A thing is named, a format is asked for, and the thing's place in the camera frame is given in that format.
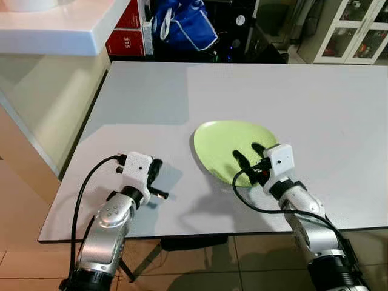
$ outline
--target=red box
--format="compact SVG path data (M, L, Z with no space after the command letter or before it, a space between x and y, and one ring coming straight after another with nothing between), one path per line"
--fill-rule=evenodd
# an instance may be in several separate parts
M106 47L110 55L144 56L141 30L114 30Z
M131 0L122 14L116 28L140 28L138 0Z

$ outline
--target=cabinet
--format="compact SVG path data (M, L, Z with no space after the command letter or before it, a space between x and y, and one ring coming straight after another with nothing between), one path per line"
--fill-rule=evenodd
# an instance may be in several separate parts
M298 53L306 62L373 64L388 43L388 0L337 3L326 1L316 34Z

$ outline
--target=green plate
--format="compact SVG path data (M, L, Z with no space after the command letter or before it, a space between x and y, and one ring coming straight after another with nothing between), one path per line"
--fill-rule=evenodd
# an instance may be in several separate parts
M234 150L239 150L251 166L261 159L252 149L253 142L267 148L276 144L276 138L266 128L243 121L207 122L198 127L194 134L194 147L205 168L229 184L232 184L233 177L241 170L232 155ZM236 184L251 186L245 174L239 177Z

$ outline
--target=gray table surface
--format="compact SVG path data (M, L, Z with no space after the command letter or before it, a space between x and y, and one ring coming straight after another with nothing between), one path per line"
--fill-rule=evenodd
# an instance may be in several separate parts
M192 138L204 122L261 124L293 145L297 177L341 229L388 226L386 67L114 62L39 237L70 238L79 188L106 156L136 150L164 161L155 186L170 192L137 212L128 237L290 231L282 215L248 209L198 162ZM90 180L79 213L83 236L122 177L114 162ZM277 209L260 187L245 192Z

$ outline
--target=blue bag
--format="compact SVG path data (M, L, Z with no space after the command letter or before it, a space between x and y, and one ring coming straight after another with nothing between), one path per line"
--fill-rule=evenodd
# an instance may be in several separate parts
M153 34L176 50L205 50L217 40L202 0L162 0Z

